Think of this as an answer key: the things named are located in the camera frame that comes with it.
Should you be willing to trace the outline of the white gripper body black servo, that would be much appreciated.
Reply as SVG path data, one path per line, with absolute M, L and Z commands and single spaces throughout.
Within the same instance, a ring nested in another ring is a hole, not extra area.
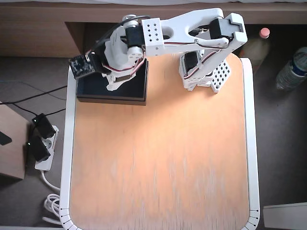
M 145 41 L 141 28 L 116 28 L 90 51 L 90 72 L 145 73 Z

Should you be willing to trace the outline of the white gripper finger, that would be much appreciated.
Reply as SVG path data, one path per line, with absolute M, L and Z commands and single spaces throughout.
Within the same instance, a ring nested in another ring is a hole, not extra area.
M 106 86 L 106 89 L 108 91 L 114 91 L 117 90 L 120 87 L 120 82 L 116 82 L 116 75 L 111 72 L 110 74 L 102 74 L 102 77 L 106 78 L 108 81 L 108 85 Z
M 115 83 L 125 83 L 127 81 L 130 81 L 131 79 L 133 79 L 136 76 L 136 73 L 131 73 L 131 74 L 127 74 L 124 76 L 116 76 L 115 77 Z

